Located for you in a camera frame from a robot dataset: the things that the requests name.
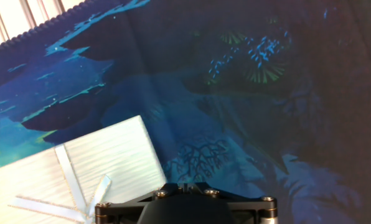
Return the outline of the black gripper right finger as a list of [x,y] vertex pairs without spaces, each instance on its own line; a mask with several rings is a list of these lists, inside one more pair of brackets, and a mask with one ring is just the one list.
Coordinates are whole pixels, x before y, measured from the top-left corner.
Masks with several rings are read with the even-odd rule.
[[247,198],[211,187],[206,182],[185,184],[185,193],[210,197],[224,202],[236,224],[278,224],[277,199],[271,196]]

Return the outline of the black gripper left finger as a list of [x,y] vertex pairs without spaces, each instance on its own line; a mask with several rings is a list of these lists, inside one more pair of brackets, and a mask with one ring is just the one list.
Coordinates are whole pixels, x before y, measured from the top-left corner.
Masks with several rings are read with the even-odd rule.
[[125,203],[100,202],[95,205],[95,223],[120,223],[127,215],[140,216],[145,206],[152,201],[167,198],[186,191],[186,184],[166,183],[161,188],[153,190]]

